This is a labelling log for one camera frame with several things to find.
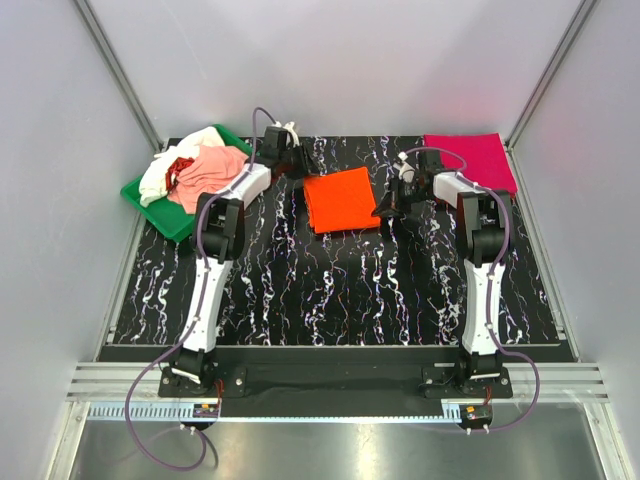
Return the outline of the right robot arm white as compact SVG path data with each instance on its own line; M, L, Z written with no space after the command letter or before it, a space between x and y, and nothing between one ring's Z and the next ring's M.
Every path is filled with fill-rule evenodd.
M427 199L456 211L456 251L463 260L466 320L452 372L437 384L466 397L484 397L503 372L499 305L506 257L513 247L510 194L467 178L465 160L456 169L442 163L444 149L416 147L400 152L385 195L372 211L379 218L401 217Z

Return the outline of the orange t-shirt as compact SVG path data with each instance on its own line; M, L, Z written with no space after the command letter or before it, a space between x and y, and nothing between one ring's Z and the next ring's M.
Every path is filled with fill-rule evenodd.
M376 202L366 167L307 177L303 191L309 223L315 234L374 229Z

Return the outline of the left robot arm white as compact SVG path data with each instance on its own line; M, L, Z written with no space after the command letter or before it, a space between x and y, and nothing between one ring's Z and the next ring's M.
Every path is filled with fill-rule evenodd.
M245 210L275 179L292 180L319 173L296 124L265 128L254 158L219 193L198 198L192 244L196 253L193 295L179 347L164 370L165 384L182 385L196 396L220 384L215 348L219 310L227 278L245 245Z

